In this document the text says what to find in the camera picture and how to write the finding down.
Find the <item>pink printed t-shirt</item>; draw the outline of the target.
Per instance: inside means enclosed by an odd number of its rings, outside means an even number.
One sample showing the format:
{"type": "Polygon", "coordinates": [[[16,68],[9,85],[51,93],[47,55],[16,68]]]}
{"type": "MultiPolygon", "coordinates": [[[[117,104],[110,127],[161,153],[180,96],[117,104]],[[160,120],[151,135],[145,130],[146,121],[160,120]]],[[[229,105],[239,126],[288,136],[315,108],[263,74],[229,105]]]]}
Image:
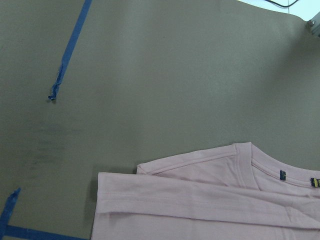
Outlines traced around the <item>pink printed t-shirt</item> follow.
{"type": "Polygon", "coordinates": [[[250,142],[98,174],[93,240],[317,240],[320,173],[250,142]]]}

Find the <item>aluminium frame post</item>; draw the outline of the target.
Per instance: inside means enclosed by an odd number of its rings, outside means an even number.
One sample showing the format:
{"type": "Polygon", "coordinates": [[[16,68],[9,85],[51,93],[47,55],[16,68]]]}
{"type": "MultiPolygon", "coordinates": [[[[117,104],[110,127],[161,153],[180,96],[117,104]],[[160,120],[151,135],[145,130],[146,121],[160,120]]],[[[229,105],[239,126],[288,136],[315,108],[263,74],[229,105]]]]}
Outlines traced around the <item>aluminium frame post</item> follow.
{"type": "Polygon", "coordinates": [[[307,22],[307,28],[312,36],[320,37],[320,13],[307,22]]]}

